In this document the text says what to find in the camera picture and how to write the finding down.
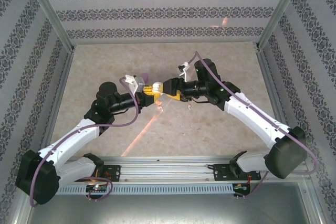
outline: purple cable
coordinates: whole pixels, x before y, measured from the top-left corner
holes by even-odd
[[[88,129],[88,128],[92,128],[92,127],[125,127],[125,126],[129,126],[131,125],[132,123],[134,123],[137,118],[138,118],[138,115],[139,115],[139,106],[138,106],[138,103],[137,103],[137,100],[136,98],[134,97],[133,93],[131,92],[131,90],[128,88],[128,86],[125,84],[124,82],[124,79],[125,77],[123,78],[120,78],[119,79],[119,82],[126,88],[126,90],[129,92],[129,94],[131,95],[133,101],[134,101],[134,106],[135,106],[135,116],[133,118],[133,120],[131,122],[128,122],[128,123],[125,123],[125,124],[92,124],[92,125],[87,125],[87,126],[84,126],[82,128],[79,128],[78,130],[76,131],[73,131],[71,132],[69,135],[67,135],[66,137],[64,137],[61,141],[59,141],[59,143],[57,143],[48,153],[47,155],[41,160],[41,162],[38,164],[36,170],[35,170],[35,173],[33,175],[33,179],[31,181],[31,186],[30,186],[30,192],[29,192],[29,202],[30,202],[30,205],[32,207],[36,207],[38,204],[35,204],[34,203],[34,188],[35,188],[35,182],[36,182],[36,178],[37,178],[37,175],[43,165],[43,163],[47,160],[47,158],[53,153],[53,151],[55,151],[62,143],[64,143],[67,139],[69,139],[71,136],[79,133],[80,131],[82,130],[85,130],[85,129]]]
[[[93,199],[94,201],[100,201],[100,200],[106,198],[106,197],[112,192],[112,190],[113,190],[113,184],[112,184],[112,181],[109,180],[108,178],[101,178],[101,177],[84,177],[84,178],[81,178],[81,179],[99,179],[99,180],[104,180],[104,181],[106,181],[107,183],[110,183],[110,184],[111,184],[111,188],[110,188],[110,190],[109,190],[106,194],[104,194],[103,196],[101,196],[99,199]],[[89,194],[88,194],[88,199],[89,199],[89,200],[92,200],[92,198],[90,197],[91,193],[92,193],[92,192],[90,191]]]
[[[318,169],[319,169],[319,161],[317,160],[316,156],[314,155],[314,153],[309,150],[304,144],[302,144],[300,141],[298,141],[295,137],[291,136],[290,134],[288,134],[286,131],[284,131],[283,129],[279,128],[273,121],[271,121],[270,119],[268,119],[266,116],[264,116],[260,111],[258,111],[253,105],[245,102],[243,99],[241,99],[240,97],[238,97],[234,92],[232,92],[227,86],[225,86],[217,77],[216,75],[211,71],[211,69],[209,68],[209,66],[205,63],[205,61],[202,59],[201,55],[196,51],[194,57],[188,61],[191,62],[192,60],[194,60],[196,58],[196,56],[199,58],[199,60],[201,61],[201,63],[204,65],[204,67],[206,68],[206,70],[210,73],[210,75],[218,82],[218,84],[220,86],[222,86],[229,94],[231,94],[234,98],[236,98],[238,101],[240,101],[242,104],[244,104],[245,106],[249,107],[250,109],[252,109],[254,112],[256,112],[262,119],[264,119],[266,122],[268,122],[270,125],[272,125],[274,128],[276,128],[279,132],[281,132],[282,134],[284,134],[285,136],[289,137],[291,140],[293,140],[295,143],[297,143],[300,147],[302,147],[313,159],[314,161],[314,169],[308,172],[292,172],[292,174],[296,174],[296,175],[310,175],[315,173]]]

